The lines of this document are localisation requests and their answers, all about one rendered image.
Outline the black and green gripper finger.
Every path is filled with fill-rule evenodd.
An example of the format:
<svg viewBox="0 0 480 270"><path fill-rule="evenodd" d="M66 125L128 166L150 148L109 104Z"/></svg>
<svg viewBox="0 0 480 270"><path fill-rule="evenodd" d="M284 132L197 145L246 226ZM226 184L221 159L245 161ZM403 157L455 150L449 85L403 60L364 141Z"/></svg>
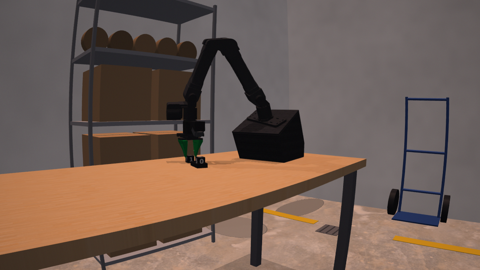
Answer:
<svg viewBox="0 0 480 270"><path fill-rule="evenodd" d="M179 144L182 148L182 151L184 153L184 157L186 158L187 157L188 141L187 140L178 140L178 142L179 142Z"/></svg>
<svg viewBox="0 0 480 270"><path fill-rule="evenodd" d="M194 157L197 156L200 146L203 140L193 140Z"/></svg>

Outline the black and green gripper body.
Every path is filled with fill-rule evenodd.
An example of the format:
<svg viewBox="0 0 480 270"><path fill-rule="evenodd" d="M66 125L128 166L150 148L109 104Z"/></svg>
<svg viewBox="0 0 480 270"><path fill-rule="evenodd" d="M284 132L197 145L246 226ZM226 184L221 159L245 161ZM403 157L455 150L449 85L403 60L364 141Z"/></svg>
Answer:
<svg viewBox="0 0 480 270"><path fill-rule="evenodd" d="M193 134L177 133L177 137L178 136L181 137L178 138L179 140L203 140L203 138L195 137Z"/></svg>

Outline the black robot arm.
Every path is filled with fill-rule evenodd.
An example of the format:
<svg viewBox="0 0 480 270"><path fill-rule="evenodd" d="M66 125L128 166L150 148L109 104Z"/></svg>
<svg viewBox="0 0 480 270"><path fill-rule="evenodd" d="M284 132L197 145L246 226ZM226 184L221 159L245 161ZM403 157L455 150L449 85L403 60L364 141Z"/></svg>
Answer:
<svg viewBox="0 0 480 270"><path fill-rule="evenodd" d="M247 120L257 122L263 125L269 125L273 128L285 123L286 118L274 116L271 111L270 103L266 101L266 96L262 88L259 88L247 68L241 53L239 52L238 43L232 38L222 39L207 38L202 42L203 47L197 63L193 69L193 73L188 80L183 91L185 102L167 102L166 120L181 120L182 108L183 119L190 121L183 121L183 134L193 134L195 137L202 137L205 131L205 121L197 120L197 102L202 93L202 87L206 74L209 71L212 60L216 56L217 51L221 51L222 55L226 57L230 66L237 75L242 87L245 91L247 99L256 105L257 112L248 116Z"/></svg>

